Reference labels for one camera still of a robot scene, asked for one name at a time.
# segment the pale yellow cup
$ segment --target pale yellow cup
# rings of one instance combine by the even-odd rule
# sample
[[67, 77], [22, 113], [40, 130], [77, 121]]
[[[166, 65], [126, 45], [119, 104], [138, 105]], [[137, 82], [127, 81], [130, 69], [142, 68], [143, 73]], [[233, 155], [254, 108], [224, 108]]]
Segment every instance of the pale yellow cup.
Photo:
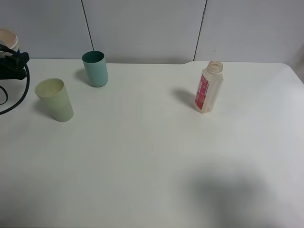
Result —
[[35, 87], [35, 94], [43, 101], [57, 121], [65, 122], [73, 117], [72, 105], [62, 80], [50, 78], [40, 82]]

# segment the teal cup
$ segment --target teal cup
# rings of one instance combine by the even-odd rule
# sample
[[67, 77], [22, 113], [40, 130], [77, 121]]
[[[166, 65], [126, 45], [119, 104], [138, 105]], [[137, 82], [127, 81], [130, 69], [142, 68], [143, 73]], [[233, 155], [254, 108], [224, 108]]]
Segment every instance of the teal cup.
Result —
[[108, 82], [105, 55], [100, 51], [90, 51], [82, 56], [87, 76], [94, 87], [102, 87]]

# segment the bottle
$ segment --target bottle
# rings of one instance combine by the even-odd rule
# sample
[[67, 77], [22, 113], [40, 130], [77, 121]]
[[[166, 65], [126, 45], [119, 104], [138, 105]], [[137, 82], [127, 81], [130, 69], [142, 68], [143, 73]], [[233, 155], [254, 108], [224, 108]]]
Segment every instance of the bottle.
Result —
[[222, 71], [223, 64], [221, 62], [211, 61], [207, 68], [201, 72], [194, 104], [200, 113], [207, 113], [212, 110], [224, 81]]

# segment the white table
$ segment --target white table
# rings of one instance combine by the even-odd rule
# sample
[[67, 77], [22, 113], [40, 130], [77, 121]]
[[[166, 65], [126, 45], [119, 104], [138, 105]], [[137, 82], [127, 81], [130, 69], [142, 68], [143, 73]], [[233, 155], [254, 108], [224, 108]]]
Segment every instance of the white table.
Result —
[[[224, 63], [200, 114], [206, 65], [108, 64], [93, 88], [81, 60], [30, 60], [26, 100], [0, 116], [0, 226], [304, 227], [304, 85], [284, 64]], [[50, 77], [66, 123], [34, 93]], [[0, 82], [12, 102], [24, 83]]]

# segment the bottle label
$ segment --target bottle label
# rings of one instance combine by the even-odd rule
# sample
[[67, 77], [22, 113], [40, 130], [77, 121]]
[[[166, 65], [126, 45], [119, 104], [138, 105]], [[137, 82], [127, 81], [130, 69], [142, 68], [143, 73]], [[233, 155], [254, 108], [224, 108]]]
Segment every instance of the bottle label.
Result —
[[202, 110], [203, 108], [208, 86], [209, 86], [208, 80], [205, 78], [204, 75], [201, 75], [198, 92], [196, 93], [196, 98], [195, 98], [195, 104], [200, 110]]

